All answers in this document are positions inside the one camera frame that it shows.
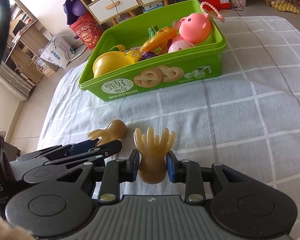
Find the pink perforated ball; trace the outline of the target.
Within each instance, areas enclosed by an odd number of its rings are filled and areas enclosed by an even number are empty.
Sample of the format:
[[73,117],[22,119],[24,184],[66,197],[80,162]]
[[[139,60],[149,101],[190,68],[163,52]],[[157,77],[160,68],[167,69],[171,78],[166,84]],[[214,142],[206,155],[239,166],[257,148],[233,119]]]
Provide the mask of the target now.
[[178,40],[170,45],[168,53],[185,50],[193,47],[195,47],[195,45],[187,40]]

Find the white grey checkered cloth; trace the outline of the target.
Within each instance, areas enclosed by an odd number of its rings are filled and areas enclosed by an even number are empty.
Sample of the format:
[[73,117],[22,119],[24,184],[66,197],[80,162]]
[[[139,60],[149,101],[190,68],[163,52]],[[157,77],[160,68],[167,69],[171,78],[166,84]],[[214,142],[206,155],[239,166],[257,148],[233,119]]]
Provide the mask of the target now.
[[59,82],[38,148],[87,139],[115,120],[128,133],[176,133],[173,152],[201,166],[223,163],[288,194],[298,207],[292,237],[300,237],[300,31],[276,16],[231,17],[219,25],[228,46],[222,75],[103,102],[78,88],[84,66]]

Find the purple toy grapes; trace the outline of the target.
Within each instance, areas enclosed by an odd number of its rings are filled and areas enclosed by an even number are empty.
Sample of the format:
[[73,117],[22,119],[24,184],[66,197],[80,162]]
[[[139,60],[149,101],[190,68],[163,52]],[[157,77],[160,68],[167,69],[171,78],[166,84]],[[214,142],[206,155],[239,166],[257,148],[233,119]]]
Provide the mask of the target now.
[[148,52],[143,52],[141,53],[141,57],[138,59],[138,61],[143,61],[146,59],[151,59],[153,57],[157,57],[158,55],[152,51],[148,51]]

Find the yellow egg tray toy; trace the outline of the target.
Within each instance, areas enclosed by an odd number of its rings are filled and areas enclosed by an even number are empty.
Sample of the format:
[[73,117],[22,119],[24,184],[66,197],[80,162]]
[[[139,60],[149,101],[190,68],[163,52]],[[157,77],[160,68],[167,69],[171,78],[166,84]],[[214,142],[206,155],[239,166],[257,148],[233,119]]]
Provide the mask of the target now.
[[292,12],[294,14],[300,14],[299,9],[287,0],[269,0],[269,2],[270,5],[277,11],[285,11]]

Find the red cartoon bucket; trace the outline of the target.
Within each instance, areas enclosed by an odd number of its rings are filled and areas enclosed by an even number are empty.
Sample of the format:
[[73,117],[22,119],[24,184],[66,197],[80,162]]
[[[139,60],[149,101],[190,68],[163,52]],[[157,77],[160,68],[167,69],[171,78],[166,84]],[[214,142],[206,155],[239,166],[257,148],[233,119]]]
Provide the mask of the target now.
[[70,25],[70,29],[89,48],[94,49],[100,40],[103,30],[90,12],[87,12]]

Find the toy corn cob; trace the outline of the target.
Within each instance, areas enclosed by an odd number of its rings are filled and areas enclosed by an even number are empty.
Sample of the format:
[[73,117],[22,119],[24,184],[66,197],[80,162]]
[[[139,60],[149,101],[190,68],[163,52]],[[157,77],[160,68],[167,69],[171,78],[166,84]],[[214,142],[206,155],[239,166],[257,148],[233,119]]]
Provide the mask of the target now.
[[126,51],[126,48],[125,48],[124,45],[118,44],[118,45],[113,46],[109,51],[120,51],[120,52],[125,52],[125,51]]

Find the green plastic cookie box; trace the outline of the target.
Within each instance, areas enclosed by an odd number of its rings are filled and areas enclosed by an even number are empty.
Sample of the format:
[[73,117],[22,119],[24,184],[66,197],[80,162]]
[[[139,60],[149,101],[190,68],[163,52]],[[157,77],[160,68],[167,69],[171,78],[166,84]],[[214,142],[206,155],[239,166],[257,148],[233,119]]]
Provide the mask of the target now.
[[217,77],[222,72],[222,53],[226,39],[215,19],[211,18],[210,36],[195,47],[168,53],[167,44],[153,51],[158,56],[122,67],[94,78],[93,63],[118,44],[125,53],[140,51],[141,46],[157,31],[172,27],[174,21],[194,12],[201,13],[197,0],[174,3],[152,10],[107,29],[101,36],[79,79],[81,90],[88,90],[103,101],[119,99],[154,89]]

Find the yellow toy pot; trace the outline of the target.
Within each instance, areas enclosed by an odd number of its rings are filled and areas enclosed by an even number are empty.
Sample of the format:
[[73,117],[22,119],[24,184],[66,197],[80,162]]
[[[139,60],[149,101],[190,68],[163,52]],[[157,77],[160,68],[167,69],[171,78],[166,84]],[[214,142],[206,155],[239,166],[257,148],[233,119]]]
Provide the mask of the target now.
[[127,53],[121,51],[110,51],[104,53],[93,63],[94,78],[134,64],[138,62],[140,58],[141,53],[137,50],[131,50]]

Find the clear storage box blue lid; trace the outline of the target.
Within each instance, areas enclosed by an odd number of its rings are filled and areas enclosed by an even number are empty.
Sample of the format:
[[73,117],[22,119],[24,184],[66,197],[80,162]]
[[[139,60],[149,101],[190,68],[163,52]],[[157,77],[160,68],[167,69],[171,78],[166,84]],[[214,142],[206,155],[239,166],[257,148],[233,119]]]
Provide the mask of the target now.
[[155,2],[146,6],[143,6],[141,9],[143,11],[143,13],[158,9],[158,8],[162,8],[164,6],[164,2],[163,1],[159,1],[159,2]]

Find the orange toy pumpkin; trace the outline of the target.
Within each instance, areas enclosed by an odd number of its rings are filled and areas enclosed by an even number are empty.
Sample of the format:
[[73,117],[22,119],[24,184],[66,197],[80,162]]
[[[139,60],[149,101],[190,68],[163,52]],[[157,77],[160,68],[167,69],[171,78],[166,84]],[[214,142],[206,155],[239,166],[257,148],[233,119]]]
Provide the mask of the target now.
[[178,34],[178,30],[173,27],[161,28],[156,34],[149,38],[140,48],[141,53],[155,51],[167,44],[169,40],[174,39]]

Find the white paper shopping bag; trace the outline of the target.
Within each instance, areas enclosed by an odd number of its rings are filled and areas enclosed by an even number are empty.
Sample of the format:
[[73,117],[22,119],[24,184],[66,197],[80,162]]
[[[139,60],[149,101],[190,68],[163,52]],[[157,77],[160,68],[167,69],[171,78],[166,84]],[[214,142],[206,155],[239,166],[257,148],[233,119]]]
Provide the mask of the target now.
[[53,35],[44,48],[39,49],[39,57],[57,67],[65,68],[74,58],[75,50],[62,35]]

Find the pink toy pig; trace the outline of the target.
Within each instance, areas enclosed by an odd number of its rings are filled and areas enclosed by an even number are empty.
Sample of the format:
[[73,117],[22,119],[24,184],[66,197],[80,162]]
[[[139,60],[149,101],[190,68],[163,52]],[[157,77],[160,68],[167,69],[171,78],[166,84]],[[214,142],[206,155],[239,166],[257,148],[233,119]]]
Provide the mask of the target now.
[[[210,7],[217,16],[209,14],[204,9],[205,5]],[[225,21],[219,11],[208,2],[202,2],[200,4],[200,9],[202,11],[201,13],[194,12],[187,17],[183,17],[182,19],[173,22],[172,27],[177,29],[179,34],[172,40],[172,42],[185,40],[192,44],[202,43],[211,34],[211,18],[218,19],[221,22]]]

